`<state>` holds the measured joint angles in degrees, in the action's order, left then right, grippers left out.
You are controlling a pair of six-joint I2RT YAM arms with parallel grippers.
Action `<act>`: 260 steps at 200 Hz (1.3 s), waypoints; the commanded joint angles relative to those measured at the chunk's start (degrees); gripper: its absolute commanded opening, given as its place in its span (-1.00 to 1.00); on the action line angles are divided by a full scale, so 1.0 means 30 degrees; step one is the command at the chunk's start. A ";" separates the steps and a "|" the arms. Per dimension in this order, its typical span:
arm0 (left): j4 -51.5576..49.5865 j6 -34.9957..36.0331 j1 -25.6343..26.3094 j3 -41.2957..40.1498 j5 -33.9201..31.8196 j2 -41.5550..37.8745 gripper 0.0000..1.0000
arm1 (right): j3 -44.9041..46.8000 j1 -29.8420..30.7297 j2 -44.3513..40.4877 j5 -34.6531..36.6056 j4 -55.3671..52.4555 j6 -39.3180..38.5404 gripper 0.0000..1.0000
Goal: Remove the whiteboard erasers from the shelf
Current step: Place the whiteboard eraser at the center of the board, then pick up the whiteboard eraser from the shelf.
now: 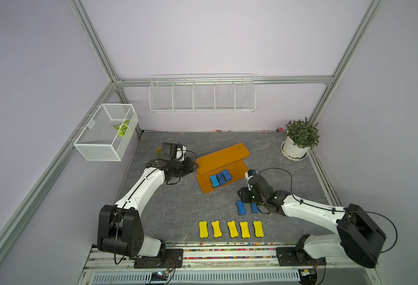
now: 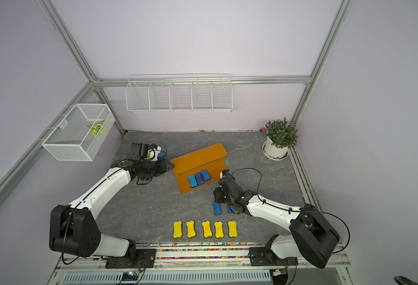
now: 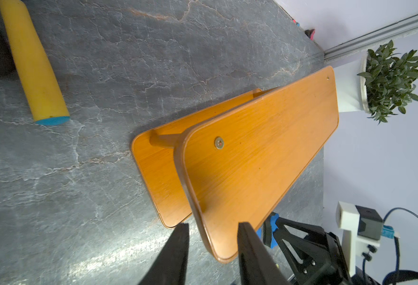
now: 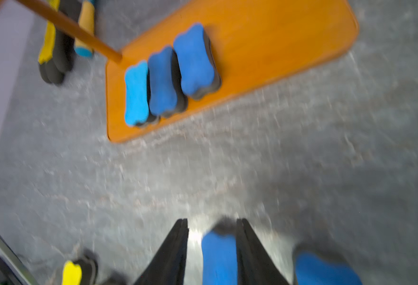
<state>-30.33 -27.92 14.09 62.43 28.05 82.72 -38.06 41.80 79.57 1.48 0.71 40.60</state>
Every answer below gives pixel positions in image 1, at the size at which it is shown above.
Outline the blue eraser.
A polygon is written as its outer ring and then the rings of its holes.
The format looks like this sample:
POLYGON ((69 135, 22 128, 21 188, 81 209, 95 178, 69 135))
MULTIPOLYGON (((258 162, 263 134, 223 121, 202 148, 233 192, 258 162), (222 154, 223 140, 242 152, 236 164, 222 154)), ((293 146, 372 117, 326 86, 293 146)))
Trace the blue eraser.
POLYGON ((251 204, 251 210, 252 210, 252 213, 259 213, 259 209, 258 209, 256 203, 251 204))
POLYGON ((222 171, 222 175, 226 182, 230 182, 233 180, 233 177, 231 176, 230 172, 227 169, 222 171))
POLYGON ((216 175, 210 176, 210 181, 211 181, 211 184, 212 184, 213 188, 217 188, 217 187, 220 186, 220 183, 219 183, 218 178, 217 178, 216 175))
POLYGON ((222 173, 217 173, 216 177, 217 177, 217 180, 218 180, 218 183, 219 183, 220 186, 226 184, 226 180, 225 180, 222 173))
POLYGON ((246 215, 246 209, 242 201, 236 201, 236 207, 237 207, 238 215, 240 216, 246 215))

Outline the yellow eraser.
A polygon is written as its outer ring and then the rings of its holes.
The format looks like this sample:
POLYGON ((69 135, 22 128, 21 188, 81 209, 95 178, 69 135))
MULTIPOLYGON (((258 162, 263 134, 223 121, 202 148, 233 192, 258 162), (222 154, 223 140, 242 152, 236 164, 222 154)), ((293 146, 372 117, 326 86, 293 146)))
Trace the yellow eraser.
POLYGON ((227 226, 229 228, 230 237, 237 238, 239 236, 239 232, 237 230, 236 222, 234 220, 227 222, 227 226))
POLYGON ((250 238, 249 223, 240 222, 241 235, 243 239, 250 238))
POLYGON ((212 230, 214 233, 214 237, 215 238, 220 238, 223 236, 222 231, 221 231, 221 227, 220 227, 220 222, 218 220, 211 222, 212 225, 212 230))
POLYGON ((199 237, 201 239, 207 238, 209 236, 207 221, 199 222, 198 226, 199 226, 199 237))
POLYGON ((262 222, 259 221, 259 220, 255 220, 253 222, 253 225, 254 225, 255 237, 256 238, 263 238, 264 237, 264 232, 263 232, 262 222))

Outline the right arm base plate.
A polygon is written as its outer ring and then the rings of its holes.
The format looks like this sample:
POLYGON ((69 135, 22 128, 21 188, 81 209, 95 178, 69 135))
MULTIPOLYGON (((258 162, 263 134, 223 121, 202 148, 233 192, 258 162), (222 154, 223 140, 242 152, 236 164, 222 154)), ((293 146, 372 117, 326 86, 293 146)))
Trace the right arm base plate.
POLYGON ((325 258, 312 258, 303 249, 278 247, 275 250, 280 267, 318 267, 327 265, 325 258))

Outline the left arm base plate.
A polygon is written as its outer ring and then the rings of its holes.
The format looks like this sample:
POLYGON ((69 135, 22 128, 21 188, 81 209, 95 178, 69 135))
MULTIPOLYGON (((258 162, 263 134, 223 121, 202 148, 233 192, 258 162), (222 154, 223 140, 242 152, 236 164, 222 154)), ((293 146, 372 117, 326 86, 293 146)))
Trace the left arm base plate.
POLYGON ((158 256, 136 257, 135 269, 181 268, 183 263, 182 249, 162 249, 158 256))

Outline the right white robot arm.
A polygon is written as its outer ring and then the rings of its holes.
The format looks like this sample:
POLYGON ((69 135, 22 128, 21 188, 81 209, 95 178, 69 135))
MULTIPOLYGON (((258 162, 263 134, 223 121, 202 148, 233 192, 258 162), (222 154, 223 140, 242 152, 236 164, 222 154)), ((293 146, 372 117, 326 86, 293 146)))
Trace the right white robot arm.
POLYGON ((386 234, 360 206, 333 207, 286 191, 264 192, 243 187, 241 202, 264 206, 270 213, 311 222, 331 231, 329 235, 304 234, 294 247, 277 249, 281 266, 316 266, 327 258, 349 258, 365 268, 375 268, 386 234))

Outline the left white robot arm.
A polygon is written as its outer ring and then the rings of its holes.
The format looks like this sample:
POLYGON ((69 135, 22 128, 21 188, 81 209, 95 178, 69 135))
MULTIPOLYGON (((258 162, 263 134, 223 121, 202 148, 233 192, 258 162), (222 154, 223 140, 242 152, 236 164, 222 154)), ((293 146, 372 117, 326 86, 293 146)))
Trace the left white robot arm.
POLYGON ((182 160, 151 160, 141 178, 114 205, 105 205, 99 212, 97 248, 100 251, 135 258, 162 258, 163 242, 144 233, 141 222, 150 198, 170 179, 192 173, 198 165, 189 157, 182 160))

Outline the orange wooden two-tier shelf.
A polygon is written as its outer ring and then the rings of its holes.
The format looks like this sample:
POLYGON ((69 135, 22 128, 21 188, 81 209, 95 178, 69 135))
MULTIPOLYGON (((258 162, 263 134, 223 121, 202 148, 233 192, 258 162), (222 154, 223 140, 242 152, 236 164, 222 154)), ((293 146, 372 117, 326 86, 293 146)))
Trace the orange wooden two-tier shelf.
POLYGON ((249 170, 243 160, 249 156, 249 150, 244 144, 239 143, 198 158, 196 163, 199 168, 197 169, 196 178, 201 187, 201 191, 204 194, 208 194, 216 189, 243 179, 249 170), (220 186, 214 187, 210 178, 214 176, 218 180, 217 174, 223 171, 228 171, 232 179, 229 181, 226 180, 225 184, 220 183, 220 186))

